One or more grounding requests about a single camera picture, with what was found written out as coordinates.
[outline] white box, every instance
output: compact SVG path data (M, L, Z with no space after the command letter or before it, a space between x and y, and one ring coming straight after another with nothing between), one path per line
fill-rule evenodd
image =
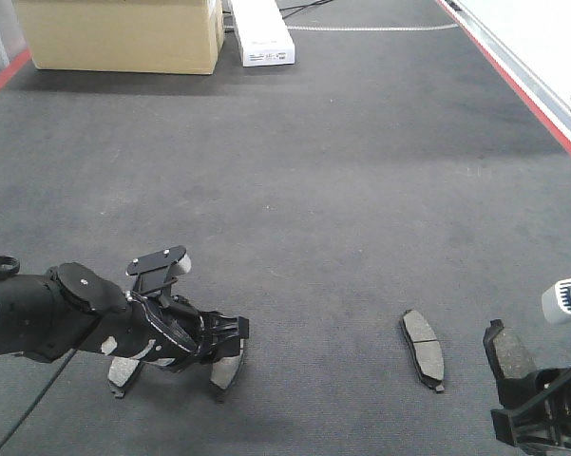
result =
M244 67L295 63L295 45L275 0L228 0Z

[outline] cardboard box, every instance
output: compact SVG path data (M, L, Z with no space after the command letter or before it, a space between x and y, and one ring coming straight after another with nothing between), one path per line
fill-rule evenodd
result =
M219 0L15 0L34 64L211 74L224 40Z

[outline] black cable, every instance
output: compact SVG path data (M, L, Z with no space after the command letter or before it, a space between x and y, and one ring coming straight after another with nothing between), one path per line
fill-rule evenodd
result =
M28 407L28 409L23 413L23 415L21 415L21 417L19 418L19 420L17 420L17 423L15 423L10 429L9 432L7 432L7 434L2 438L2 440L0 441L0 450L2 449L2 447L4 445L7 444L7 442L10 440L10 437L12 437L14 435L14 433L17 431L17 429L19 429L19 427L21 425L23 425L23 422L26 421L26 419L29 417L29 415L34 411L34 409L36 409L36 406L40 403L40 401L42 401L42 398L45 397L45 394L47 394L48 390L50 389L50 387L53 386L53 383L55 383L55 381L57 380L57 378L59 378L59 375L61 375L61 372L64 371L64 369L66 368L67 364L69 364L69 362L71 361L71 359L74 357L74 355L76 354L76 350L72 350L69 355L66 357L66 359L64 359L64 361L61 363L61 366L59 366L59 369L57 369L53 375L50 377L50 379L48 380L47 384L45 385L44 388L42 388L42 390L38 393L38 395L36 396L36 398L34 399L34 402L31 403L31 405Z
M306 8L311 8L311 7L320 7L321 5L326 5L328 3L331 3L333 0L316 0L312 3L308 3L306 5L296 5L294 7L285 7L285 8L279 8L278 10L283 12L283 11L289 11L289 10L295 10L293 12L290 12L289 14L283 16L283 19L287 19L290 16L293 16L294 14L298 14L299 12L305 10ZM232 14L231 11L223 11L224 14Z

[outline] robotic arm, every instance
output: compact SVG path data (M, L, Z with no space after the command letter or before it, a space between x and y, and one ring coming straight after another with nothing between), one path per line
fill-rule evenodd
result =
M122 397L143 364L182 371L213 364L212 382L226 390L242 362L249 321L202 312L171 295L190 271L186 250L173 247L136 258L130 292L79 263L44 275L19 275L19 262L0 256L0 354L50 363L70 349L114 356L110 384Z
M571 322L571 278L542 295L542 311L550 323ZM485 331L484 346L504 407L492 410L496 438L530 455L571 451L571 368L537 370L501 320Z

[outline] brake pad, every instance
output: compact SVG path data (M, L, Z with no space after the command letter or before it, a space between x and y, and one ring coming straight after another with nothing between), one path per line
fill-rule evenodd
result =
M406 311L400 323L420 380L436 392L444 392L444 356L432 327L414 310Z

